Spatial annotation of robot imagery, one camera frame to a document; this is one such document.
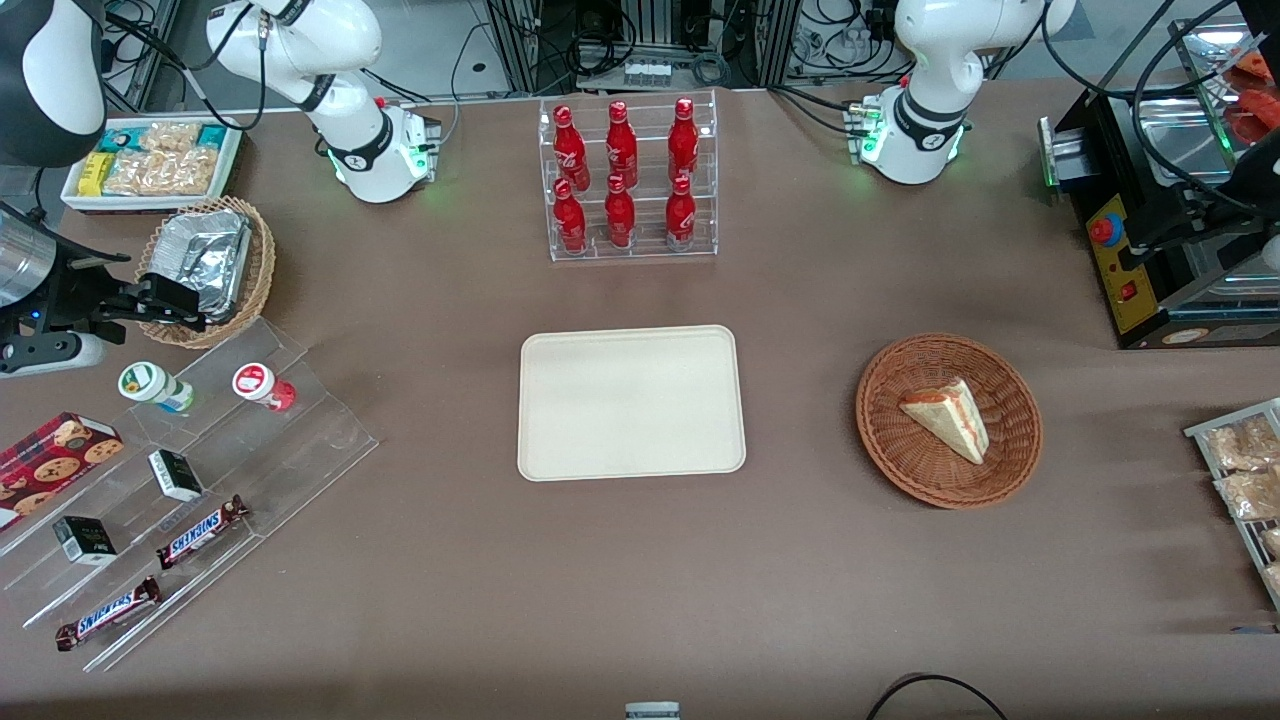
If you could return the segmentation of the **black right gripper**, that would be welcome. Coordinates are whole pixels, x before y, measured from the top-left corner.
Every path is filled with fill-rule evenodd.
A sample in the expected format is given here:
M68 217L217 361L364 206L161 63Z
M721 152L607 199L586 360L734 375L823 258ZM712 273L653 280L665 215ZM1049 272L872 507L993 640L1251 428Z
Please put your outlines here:
M1 338L76 332L102 341L123 341L123 322L205 332L207 318L198 311L196 290L165 275L143 273L137 299L134 286L108 270L109 264L129 259L123 254L73 258L60 252L40 287L3 309Z

